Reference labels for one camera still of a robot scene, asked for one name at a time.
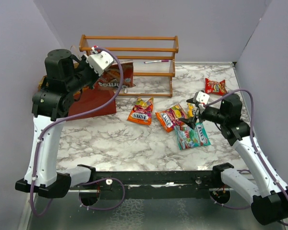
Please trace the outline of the red Doritos bag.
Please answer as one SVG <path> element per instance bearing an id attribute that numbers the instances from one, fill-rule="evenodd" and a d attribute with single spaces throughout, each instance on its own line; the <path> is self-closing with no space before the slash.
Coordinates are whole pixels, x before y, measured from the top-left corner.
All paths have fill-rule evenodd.
<path id="1" fill-rule="evenodd" d="M 128 60 L 121 62 L 123 70 L 123 85 L 122 89 L 131 88 L 133 83 L 133 61 Z M 111 67 L 103 73 L 98 79 L 95 86 L 99 90 L 117 90 L 120 84 L 120 70 L 117 64 L 112 64 Z"/>

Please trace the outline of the orange Fox's candy bag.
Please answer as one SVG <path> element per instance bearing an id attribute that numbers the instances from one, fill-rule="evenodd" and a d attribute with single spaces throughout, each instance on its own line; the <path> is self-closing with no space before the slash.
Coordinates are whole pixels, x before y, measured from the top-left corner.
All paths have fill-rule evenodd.
<path id="1" fill-rule="evenodd" d="M 127 121 L 134 122 L 140 125 L 151 125 L 152 113 L 154 108 L 154 98 L 151 97 L 147 101 L 144 101 L 141 97 L 138 97 L 135 105 L 133 106 Z"/>

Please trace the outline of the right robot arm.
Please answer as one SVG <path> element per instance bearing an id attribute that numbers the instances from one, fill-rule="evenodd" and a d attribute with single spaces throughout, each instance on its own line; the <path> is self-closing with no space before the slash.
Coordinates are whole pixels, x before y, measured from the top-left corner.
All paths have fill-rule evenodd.
<path id="1" fill-rule="evenodd" d="M 196 122 L 209 121 L 220 125 L 222 136 L 241 156 L 255 182 L 242 176 L 229 163 L 213 167 L 211 182 L 215 187 L 228 185 L 234 189 L 251 207 L 256 220 L 267 225 L 273 222 L 283 224 L 288 218 L 288 184 L 278 175 L 253 133 L 253 123 L 247 124 L 241 118 L 242 101 L 237 91 L 232 91 L 217 99 L 219 108 L 209 102 L 209 95 L 197 92 L 187 100 L 195 105 L 193 117 L 181 119 L 195 128 Z"/>

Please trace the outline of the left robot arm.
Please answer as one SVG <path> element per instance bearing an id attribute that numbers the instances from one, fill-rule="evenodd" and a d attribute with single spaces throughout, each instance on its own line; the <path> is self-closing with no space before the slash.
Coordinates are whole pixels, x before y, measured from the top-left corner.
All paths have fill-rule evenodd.
<path id="1" fill-rule="evenodd" d="M 86 86 L 92 88 L 113 63 L 105 51 L 82 55 L 78 59 L 67 49 L 55 49 L 45 58 L 46 77 L 32 98 L 34 140 L 29 166 L 15 189 L 34 192 L 44 198 L 62 198 L 72 186 L 68 172 L 57 172 L 56 160 L 63 123 L 55 124 L 69 114 L 74 94 Z"/>

